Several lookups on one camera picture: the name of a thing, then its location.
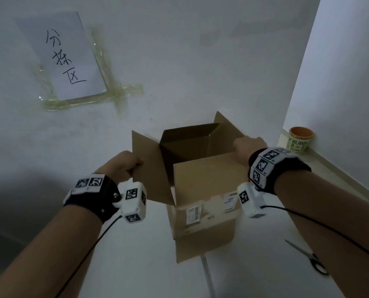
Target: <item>baseboard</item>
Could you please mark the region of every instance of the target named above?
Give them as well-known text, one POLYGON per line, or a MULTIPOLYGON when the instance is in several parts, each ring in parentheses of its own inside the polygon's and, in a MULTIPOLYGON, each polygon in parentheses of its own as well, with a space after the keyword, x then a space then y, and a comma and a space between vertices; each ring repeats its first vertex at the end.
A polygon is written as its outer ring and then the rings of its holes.
MULTIPOLYGON (((282 129, 282 134, 286 137, 289 137, 289 133, 282 129)), ((345 181, 349 186, 354 188, 356 191, 358 191, 360 194, 362 194, 366 199, 369 200, 369 189, 367 189, 364 185, 354 180, 351 176, 346 174, 344 171, 342 171, 340 168, 332 164, 330 161, 326 160, 323 156, 321 156, 319 153, 317 153, 315 150, 313 150, 310 147, 307 147, 306 151, 309 155, 313 156, 316 160, 318 160, 322 165, 324 165, 326 168, 331 170, 335 175, 337 175, 340 179, 345 181)))

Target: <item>cardboard box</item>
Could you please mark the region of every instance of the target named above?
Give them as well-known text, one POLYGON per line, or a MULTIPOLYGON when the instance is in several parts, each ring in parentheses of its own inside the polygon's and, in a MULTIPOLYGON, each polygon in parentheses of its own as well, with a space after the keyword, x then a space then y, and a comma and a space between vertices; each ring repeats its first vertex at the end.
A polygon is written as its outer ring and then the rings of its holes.
POLYGON ((233 239, 241 211, 236 189, 247 181, 247 167, 232 144, 242 136, 219 112, 212 124, 165 130, 160 142, 132 132, 132 150, 144 159, 133 179, 149 200, 167 205, 178 263, 233 239))

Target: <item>yellow paper cup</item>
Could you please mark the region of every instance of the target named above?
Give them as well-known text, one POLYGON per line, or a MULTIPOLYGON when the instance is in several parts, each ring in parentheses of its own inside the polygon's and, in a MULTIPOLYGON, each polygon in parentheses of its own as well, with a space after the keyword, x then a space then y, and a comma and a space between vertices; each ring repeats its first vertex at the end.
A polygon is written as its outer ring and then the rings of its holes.
POLYGON ((301 154, 313 136, 314 132, 306 127, 292 127, 289 130, 289 140, 286 149, 294 154, 301 154))

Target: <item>hand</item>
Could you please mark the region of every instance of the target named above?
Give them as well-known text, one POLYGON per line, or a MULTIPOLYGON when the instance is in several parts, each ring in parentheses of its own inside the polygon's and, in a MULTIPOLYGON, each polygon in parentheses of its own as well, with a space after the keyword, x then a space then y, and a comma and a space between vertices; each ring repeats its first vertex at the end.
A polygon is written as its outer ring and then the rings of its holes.
POLYGON ((237 160, 241 164, 248 166, 248 160, 251 157, 251 155, 255 151, 267 148, 268 146, 261 137, 251 138, 245 136, 242 138, 235 139, 233 147, 237 155, 237 160))
POLYGON ((137 165, 142 165, 143 160, 135 154, 125 150, 114 156, 96 170, 97 173, 105 174, 111 178, 116 184, 125 182, 132 178, 132 170, 137 165))

